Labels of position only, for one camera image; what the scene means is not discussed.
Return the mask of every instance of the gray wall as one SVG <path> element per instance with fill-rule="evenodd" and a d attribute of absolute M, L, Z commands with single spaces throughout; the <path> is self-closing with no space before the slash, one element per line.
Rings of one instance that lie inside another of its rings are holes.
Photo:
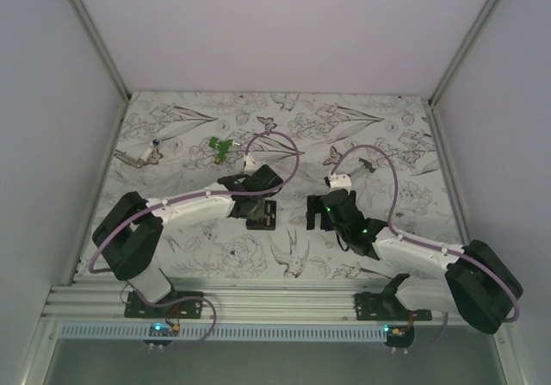
<path fill-rule="evenodd" d="M 0 383 L 67 273 L 121 99 L 66 0 L 0 0 Z"/>
<path fill-rule="evenodd" d="M 131 90 L 430 96 L 485 0 L 84 0 Z"/>
<path fill-rule="evenodd" d="M 551 0 L 503 0 L 438 108 L 474 237 L 525 293 L 520 328 L 551 377 Z"/>

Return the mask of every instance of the green toy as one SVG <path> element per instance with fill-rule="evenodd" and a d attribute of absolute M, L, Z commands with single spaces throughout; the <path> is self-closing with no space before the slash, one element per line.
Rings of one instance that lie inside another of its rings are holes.
<path fill-rule="evenodd" d="M 222 141 L 216 137 L 211 138 L 208 142 L 208 146 L 215 150 L 218 150 L 218 155 L 214 158 L 214 162 L 216 164 L 222 164 L 230 147 L 235 145 L 236 143 L 233 140 Z"/>

